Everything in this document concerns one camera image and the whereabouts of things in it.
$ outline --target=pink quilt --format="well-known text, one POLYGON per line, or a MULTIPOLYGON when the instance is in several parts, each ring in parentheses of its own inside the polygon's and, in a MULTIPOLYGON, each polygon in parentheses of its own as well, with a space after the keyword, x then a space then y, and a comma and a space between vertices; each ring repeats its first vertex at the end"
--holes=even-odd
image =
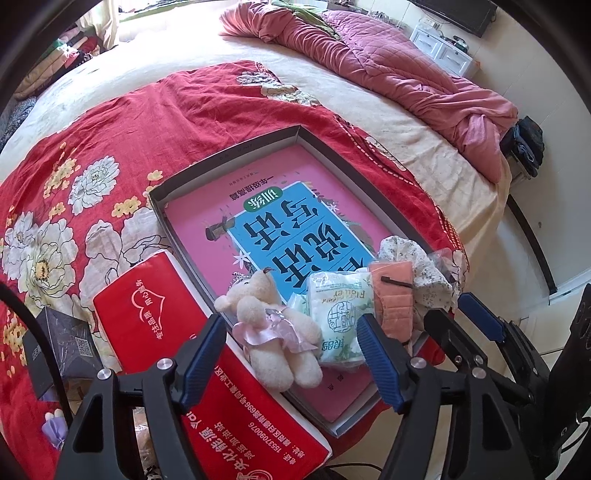
POLYGON ((237 4, 220 19, 229 35, 279 43, 398 102, 445 137, 489 181, 500 181, 505 158, 499 140, 517 121, 515 105, 448 75, 386 23, 345 11, 323 16, 341 41, 288 9, 260 2, 237 4))

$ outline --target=white drawer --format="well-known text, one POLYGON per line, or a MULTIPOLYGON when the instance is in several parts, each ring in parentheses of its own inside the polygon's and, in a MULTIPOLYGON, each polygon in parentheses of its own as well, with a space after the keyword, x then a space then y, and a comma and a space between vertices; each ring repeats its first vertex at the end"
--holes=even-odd
POLYGON ((435 56, 435 63, 440 67, 463 77, 472 59, 461 52, 444 45, 435 56))
POLYGON ((435 58, 442 45, 437 37, 420 30, 415 30, 410 40, 432 58, 435 58))

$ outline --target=gray box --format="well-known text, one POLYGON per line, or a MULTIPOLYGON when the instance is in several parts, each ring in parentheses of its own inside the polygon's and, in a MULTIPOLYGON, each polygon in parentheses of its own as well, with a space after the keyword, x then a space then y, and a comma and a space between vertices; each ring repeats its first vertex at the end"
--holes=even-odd
MULTIPOLYGON (((171 200, 182 197, 212 180, 294 144, 301 145, 337 177, 390 233, 416 241, 427 253, 433 251, 398 209, 337 152, 301 125, 283 128, 213 154, 168 178, 150 192, 154 213, 173 246, 175 257, 212 311, 215 310, 213 301, 217 295, 203 278, 175 233, 166 217, 165 206, 171 200)), ((286 392, 284 395, 302 415, 334 437, 346 433, 380 400, 378 390, 372 383, 336 421, 329 423, 292 392, 286 392)))

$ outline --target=white cabinet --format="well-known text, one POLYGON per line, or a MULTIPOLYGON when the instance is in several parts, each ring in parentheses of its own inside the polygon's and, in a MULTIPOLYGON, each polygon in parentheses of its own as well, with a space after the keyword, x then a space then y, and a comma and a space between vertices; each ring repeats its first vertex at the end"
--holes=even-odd
POLYGON ((410 40, 450 75, 470 79, 478 71, 476 60, 433 33, 415 27, 410 40))
POLYGON ((441 48, 439 39, 421 30, 415 30, 415 32, 417 34, 414 38, 411 37, 412 42, 424 53, 435 58, 435 55, 437 55, 437 52, 441 48))

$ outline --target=beige bed sheet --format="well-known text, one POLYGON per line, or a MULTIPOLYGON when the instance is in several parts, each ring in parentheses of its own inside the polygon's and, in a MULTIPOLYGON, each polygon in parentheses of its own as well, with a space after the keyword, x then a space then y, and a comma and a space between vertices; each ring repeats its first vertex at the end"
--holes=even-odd
POLYGON ((501 182, 492 185, 457 149, 398 104, 284 47, 266 45, 258 39, 220 37, 217 17, 200 15, 198 10, 192 16, 189 10, 182 12, 186 13, 185 26, 180 20, 169 25, 169 30, 141 34, 82 64, 41 95, 0 154, 0 180, 40 139, 64 129, 95 105, 178 70, 255 60, 384 144, 456 228, 473 276, 503 214, 511 181, 508 165, 501 182))

